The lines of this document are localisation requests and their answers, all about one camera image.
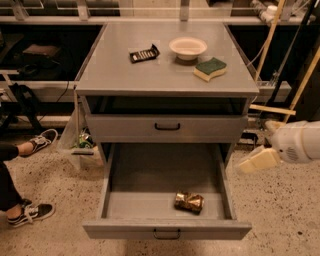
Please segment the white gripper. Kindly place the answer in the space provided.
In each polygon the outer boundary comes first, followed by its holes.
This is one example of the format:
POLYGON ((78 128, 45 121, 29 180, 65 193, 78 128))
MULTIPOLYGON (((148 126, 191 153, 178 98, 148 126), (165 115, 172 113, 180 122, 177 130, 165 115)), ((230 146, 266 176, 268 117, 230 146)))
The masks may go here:
POLYGON ((281 159, 288 163, 308 163, 312 160, 304 141, 304 135, 311 134, 310 122, 299 121, 285 125, 284 122, 267 120, 265 127, 274 133, 271 137, 272 148, 259 146, 241 158, 236 165, 240 172, 247 174, 270 169, 278 166, 281 159))

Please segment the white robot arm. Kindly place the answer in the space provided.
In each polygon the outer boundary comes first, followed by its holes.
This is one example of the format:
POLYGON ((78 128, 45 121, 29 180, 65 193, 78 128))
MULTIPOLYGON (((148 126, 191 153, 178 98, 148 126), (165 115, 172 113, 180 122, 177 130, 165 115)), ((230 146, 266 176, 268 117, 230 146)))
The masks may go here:
POLYGON ((271 133, 270 146, 261 145, 241 158, 237 168, 242 173, 275 168, 283 162, 307 164, 320 159, 320 121, 268 120, 265 125, 271 133))

